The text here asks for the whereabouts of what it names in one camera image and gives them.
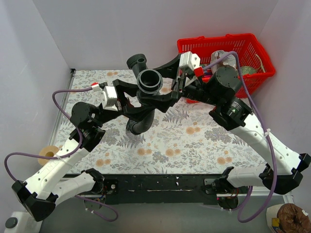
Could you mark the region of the grey tee pipe fitting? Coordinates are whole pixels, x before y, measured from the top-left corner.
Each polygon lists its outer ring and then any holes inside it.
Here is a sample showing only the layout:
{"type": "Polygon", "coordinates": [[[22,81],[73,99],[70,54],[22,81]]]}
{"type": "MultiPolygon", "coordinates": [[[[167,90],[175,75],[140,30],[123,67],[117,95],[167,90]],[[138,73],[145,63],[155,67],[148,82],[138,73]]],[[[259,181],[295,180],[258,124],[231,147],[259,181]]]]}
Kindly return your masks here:
{"type": "Polygon", "coordinates": [[[133,71],[137,80],[138,95],[156,96],[163,86],[163,78],[161,74],[147,67],[147,59],[144,54],[135,54],[131,56],[126,64],[133,71]]]}

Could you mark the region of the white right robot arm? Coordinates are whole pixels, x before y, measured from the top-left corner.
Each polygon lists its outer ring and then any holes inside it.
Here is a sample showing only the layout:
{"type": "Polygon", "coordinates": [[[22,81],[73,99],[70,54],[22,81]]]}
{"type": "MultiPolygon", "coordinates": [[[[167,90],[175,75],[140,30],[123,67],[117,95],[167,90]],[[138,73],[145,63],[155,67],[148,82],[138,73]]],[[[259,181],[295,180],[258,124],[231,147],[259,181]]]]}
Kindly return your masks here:
{"type": "Polygon", "coordinates": [[[178,56],[177,69],[182,75],[172,84],[172,92],[158,95],[158,70],[152,75],[142,71],[137,78],[140,88],[139,101],[163,112],[173,106],[181,97],[213,105],[210,116],[227,131],[246,142],[264,160],[265,164],[251,168],[227,168],[220,178],[208,185],[215,192],[231,193],[242,186],[264,186],[272,193],[287,194],[297,188],[303,171],[311,163],[308,154],[299,154],[285,146],[264,125],[257,107],[251,100],[245,103],[236,97],[245,89],[239,58],[236,52],[224,54],[233,56],[235,67],[220,67],[211,79],[204,83],[201,77],[205,68],[199,65],[199,57],[191,52],[178,56]]]}

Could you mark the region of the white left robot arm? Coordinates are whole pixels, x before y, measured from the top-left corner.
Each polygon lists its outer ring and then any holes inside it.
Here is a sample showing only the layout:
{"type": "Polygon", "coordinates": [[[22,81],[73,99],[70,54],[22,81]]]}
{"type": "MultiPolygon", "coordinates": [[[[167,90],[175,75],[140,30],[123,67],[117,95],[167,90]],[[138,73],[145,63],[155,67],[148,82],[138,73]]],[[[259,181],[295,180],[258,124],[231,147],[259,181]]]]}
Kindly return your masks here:
{"type": "Polygon", "coordinates": [[[119,116],[128,118],[127,131],[138,135],[153,123],[155,106],[149,100],[159,97],[162,81],[141,81],[136,84],[114,80],[112,85],[93,83],[86,91],[99,92],[98,106],[76,103],[67,118],[74,125],[62,148],[34,175],[24,181],[15,180],[12,190],[31,217],[46,219],[63,201],[90,191],[99,194],[104,188],[103,175],[91,168],[74,179],[61,179],[80,160],[92,152],[102,140],[103,125],[119,116]]]}

